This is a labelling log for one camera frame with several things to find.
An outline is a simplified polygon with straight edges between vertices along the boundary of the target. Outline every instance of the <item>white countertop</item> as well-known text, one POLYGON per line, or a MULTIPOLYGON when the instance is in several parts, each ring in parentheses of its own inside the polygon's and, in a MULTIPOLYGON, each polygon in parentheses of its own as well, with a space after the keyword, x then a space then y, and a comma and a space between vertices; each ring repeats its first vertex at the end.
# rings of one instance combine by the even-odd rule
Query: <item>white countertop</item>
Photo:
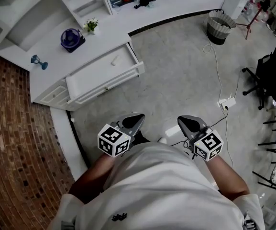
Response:
POLYGON ((99 22, 101 35, 83 33, 86 42, 73 53, 68 53, 60 45, 60 36, 65 29, 79 28, 79 25, 73 21, 60 24, 29 50, 39 52, 40 60, 48 62, 46 70, 33 65, 30 72, 31 101, 88 62, 130 42, 129 32, 176 16, 219 9, 223 2, 224 0, 156 0, 155 7, 138 9, 134 8, 134 3, 126 4, 118 14, 99 22))

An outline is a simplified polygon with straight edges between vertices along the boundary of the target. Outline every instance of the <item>shirt sleeve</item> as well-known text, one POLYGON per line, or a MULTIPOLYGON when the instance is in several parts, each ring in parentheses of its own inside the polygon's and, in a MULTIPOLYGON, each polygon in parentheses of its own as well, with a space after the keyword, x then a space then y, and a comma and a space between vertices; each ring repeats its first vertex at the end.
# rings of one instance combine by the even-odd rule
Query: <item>shirt sleeve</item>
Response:
POLYGON ((265 230, 262 209, 257 194, 247 194, 236 198, 234 204, 243 215, 247 215, 256 223, 258 230, 265 230))
POLYGON ((60 206, 55 218, 49 224, 47 230, 60 230, 66 223, 74 223, 77 214, 80 212, 84 203, 71 194, 63 194, 60 206))

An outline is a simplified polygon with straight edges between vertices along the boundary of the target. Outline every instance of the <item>black office chair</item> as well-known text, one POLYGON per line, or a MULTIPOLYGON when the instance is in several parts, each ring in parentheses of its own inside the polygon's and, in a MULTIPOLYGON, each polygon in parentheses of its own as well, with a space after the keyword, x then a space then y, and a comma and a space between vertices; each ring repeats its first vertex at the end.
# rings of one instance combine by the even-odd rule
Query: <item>black office chair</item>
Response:
POLYGON ((257 85, 248 91, 243 91, 243 95, 259 90, 261 103, 258 107, 259 110, 264 108, 264 101, 268 96, 272 96, 276 102, 276 48, 273 53, 258 60, 256 74, 249 68, 242 69, 242 72, 246 71, 253 77, 257 85))

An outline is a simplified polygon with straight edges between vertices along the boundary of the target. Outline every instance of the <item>blue round desk fan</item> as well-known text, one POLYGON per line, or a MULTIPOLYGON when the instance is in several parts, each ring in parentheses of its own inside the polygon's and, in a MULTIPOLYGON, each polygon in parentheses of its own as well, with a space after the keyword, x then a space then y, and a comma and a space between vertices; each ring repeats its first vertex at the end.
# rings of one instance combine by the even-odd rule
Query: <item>blue round desk fan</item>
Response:
POLYGON ((67 29, 61 35, 61 45, 72 53, 75 49, 81 46, 86 40, 84 36, 77 29, 67 29))

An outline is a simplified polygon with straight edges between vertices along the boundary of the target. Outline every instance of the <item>gray tile floor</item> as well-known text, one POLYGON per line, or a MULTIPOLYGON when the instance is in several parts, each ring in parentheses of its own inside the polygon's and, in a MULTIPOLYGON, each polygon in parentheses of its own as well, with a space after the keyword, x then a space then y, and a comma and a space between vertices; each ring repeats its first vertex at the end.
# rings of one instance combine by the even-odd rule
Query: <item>gray tile floor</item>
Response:
MULTIPOLYGON (((132 111, 144 113, 146 120, 142 133, 151 141, 157 141, 165 136, 168 129, 176 126, 179 115, 196 115, 209 125, 223 117, 218 106, 220 83, 215 56, 213 51, 205 54, 202 50, 208 44, 203 26, 206 17, 200 15, 178 20, 132 37, 135 53, 139 60, 144 61, 146 73, 104 93, 72 113, 79 139, 91 162, 101 154, 96 148, 97 133, 120 115, 132 111)), ((237 27, 224 45, 214 45, 222 83, 221 99, 235 95, 242 68, 255 68, 259 58, 275 49, 276 37, 264 24, 253 24, 248 40, 244 38, 245 33, 245 27, 237 27)), ((242 95, 242 91, 252 85, 248 73, 241 73, 237 104, 229 110, 227 118, 228 149, 233 168, 264 204, 276 192, 257 184, 252 170, 269 176, 273 169, 270 161, 276 156, 257 144, 275 139, 272 126, 262 123, 273 118, 276 110, 259 111, 255 93, 242 95)), ((221 156, 231 165, 226 150, 226 122, 220 122, 215 128, 226 144, 221 156)), ((178 132, 167 139, 168 144, 173 144, 184 140, 184 136, 178 132)), ((195 163, 213 181, 204 162, 196 158, 195 163)))

